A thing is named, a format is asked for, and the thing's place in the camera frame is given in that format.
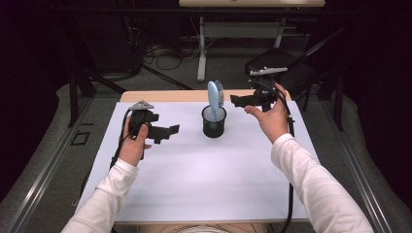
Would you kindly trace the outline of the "white table mat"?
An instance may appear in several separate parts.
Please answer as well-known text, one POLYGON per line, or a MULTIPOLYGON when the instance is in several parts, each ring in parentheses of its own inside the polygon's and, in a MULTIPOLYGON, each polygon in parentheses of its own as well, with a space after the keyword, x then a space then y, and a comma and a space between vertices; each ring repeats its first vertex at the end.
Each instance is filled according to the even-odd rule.
POLYGON ((276 221, 306 217, 270 158, 256 119, 225 104, 224 133, 204 135, 202 102, 157 102, 158 125, 177 134, 146 150, 118 224, 276 221))

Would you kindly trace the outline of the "person's left hand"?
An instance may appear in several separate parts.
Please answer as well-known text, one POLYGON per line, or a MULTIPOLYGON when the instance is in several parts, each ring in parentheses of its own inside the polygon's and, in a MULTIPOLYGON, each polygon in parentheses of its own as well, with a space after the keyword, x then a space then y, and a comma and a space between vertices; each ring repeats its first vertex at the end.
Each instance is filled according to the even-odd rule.
POLYGON ((128 124, 130 117, 126 119, 126 123, 123 130, 123 136, 121 138, 122 145, 120 148, 119 159, 136 167, 141 160, 145 150, 150 149, 152 146, 146 143, 146 139, 149 133, 147 125, 143 124, 135 139, 131 139, 128 136, 128 124))

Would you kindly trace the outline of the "black folding chair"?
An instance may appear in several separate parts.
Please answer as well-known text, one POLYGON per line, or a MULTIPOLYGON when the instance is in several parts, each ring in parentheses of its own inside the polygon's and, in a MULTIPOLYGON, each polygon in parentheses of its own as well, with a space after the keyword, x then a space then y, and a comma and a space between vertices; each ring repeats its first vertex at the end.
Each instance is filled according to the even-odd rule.
MULTIPOLYGON (((290 52, 280 49, 267 50, 246 63, 245 73, 249 76, 250 71, 256 71, 263 67, 287 67, 288 70, 286 72, 278 73, 275 76, 276 82, 280 83, 291 95, 305 90, 305 101, 308 101, 312 84, 330 74, 330 71, 323 71, 321 68, 316 68, 314 60, 322 49, 336 42, 345 32, 345 28, 337 30, 310 49, 307 49, 300 56, 294 56, 290 52)), ((257 101, 249 101, 249 104, 256 105, 256 102, 257 101)))

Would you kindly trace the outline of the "black mesh pen holder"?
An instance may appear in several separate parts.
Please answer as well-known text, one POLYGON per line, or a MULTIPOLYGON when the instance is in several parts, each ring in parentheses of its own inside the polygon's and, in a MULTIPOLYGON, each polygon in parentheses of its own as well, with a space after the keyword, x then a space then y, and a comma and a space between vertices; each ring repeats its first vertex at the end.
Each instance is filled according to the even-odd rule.
POLYGON ((203 133, 209 138, 219 138, 224 133, 224 124, 226 119, 226 110, 219 108, 217 111, 217 121, 211 120, 212 109, 210 106, 202 110, 203 133))

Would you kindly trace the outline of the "white-framed desk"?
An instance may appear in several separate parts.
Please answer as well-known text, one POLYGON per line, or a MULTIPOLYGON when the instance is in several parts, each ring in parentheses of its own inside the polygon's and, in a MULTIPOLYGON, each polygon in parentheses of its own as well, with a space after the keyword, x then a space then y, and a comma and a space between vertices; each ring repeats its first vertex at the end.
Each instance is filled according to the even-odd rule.
MULTIPOLYGON (((322 8, 326 0, 179 0, 179 6, 192 10, 312 10, 322 8)), ((269 22, 212 22, 199 18, 199 63, 197 80, 203 82, 206 75, 205 38, 275 38, 274 47, 281 43, 285 17, 269 22)))

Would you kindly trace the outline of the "black metal stand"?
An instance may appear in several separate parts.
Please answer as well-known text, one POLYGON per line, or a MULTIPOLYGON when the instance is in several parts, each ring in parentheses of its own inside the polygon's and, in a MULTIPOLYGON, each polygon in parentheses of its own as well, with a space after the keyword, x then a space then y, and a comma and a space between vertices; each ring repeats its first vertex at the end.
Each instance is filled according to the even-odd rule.
POLYGON ((87 98, 92 98, 96 94, 96 89, 92 82, 97 81, 111 88, 119 94, 126 92, 126 89, 109 81, 91 68, 74 68, 69 72, 69 97, 70 97, 70 121, 68 126, 72 127, 80 116, 78 90, 87 98))

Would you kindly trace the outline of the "light blue hairbrush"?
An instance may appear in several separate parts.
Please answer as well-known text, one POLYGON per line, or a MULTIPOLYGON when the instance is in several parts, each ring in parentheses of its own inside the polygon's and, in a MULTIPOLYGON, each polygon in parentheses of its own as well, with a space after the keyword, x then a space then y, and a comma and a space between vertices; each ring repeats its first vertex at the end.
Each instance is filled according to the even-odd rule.
POLYGON ((224 91, 223 84, 219 80, 208 82, 208 101, 210 106, 210 128, 217 129, 218 121, 224 117, 224 91))

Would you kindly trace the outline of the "black metal floor bar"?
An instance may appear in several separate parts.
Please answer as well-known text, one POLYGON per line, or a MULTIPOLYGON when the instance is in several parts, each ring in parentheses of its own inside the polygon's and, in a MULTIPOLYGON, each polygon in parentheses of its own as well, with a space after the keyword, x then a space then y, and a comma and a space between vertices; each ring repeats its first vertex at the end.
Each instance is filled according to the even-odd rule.
POLYGON ((182 89, 182 90, 194 90, 192 87, 190 87, 190 86, 188 86, 188 85, 186 85, 186 84, 184 84, 184 83, 178 82, 177 80, 172 79, 172 78, 170 78, 169 76, 166 76, 166 75, 158 72, 157 70, 155 70, 155 69, 153 69, 153 68, 151 68, 151 67, 149 67, 149 66, 147 66, 147 65, 143 65, 142 68, 145 69, 145 70, 147 70, 148 72, 152 73, 153 75, 155 75, 155 76, 157 76, 157 77, 159 77, 159 78, 161 78, 161 79, 163 79, 163 80, 165 80, 165 81, 167 81, 167 82, 169 82, 169 83, 174 84, 174 85, 177 86, 179 89, 182 89))

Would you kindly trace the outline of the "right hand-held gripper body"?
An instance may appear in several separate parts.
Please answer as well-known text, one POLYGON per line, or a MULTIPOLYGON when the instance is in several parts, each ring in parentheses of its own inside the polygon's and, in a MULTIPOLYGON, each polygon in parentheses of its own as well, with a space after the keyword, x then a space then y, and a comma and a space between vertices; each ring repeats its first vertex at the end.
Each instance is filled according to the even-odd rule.
POLYGON ((284 105, 287 105, 286 94, 275 87, 275 84, 277 83, 275 76, 278 73, 286 72, 287 70, 287 67, 263 67, 262 69, 249 72, 249 76, 251 77, 249 82, 255 89, 254 97, 257 99, 256 106, 261 106, 261 109, 264 112, 269 111, 271 105, 277 100, 280 100, 284 105))

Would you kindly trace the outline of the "person's right hand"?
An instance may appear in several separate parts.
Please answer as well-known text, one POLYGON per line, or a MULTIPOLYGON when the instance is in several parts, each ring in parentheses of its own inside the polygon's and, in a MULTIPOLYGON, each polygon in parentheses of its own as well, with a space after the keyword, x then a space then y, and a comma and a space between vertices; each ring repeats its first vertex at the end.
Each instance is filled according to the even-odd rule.
POLYGON ((267 112, 262 112, 254 106, 246 106, 244 111, 257 119, 262 132, 271 144, 289 132, 288 113, 281 100, 277 100, 274 107, 267 112))

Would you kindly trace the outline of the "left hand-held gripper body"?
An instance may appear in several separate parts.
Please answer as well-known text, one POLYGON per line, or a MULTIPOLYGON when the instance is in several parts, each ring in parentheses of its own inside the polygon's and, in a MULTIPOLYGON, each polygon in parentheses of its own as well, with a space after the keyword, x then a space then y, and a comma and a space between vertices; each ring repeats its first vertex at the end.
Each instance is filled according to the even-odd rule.
POLYGON ((130 122, 128 124, 128 134, 132 139, 135 139, 143 124, 149 128, 148 138, 154 139, 161 137, 162 140, 169 139, 169 129, 165 127, 152 126, 153 122, 158 121, 159 114, 154 114, 152 109, 154 106, 144 100, 135 103, 130 110, 132 111, 130 122))

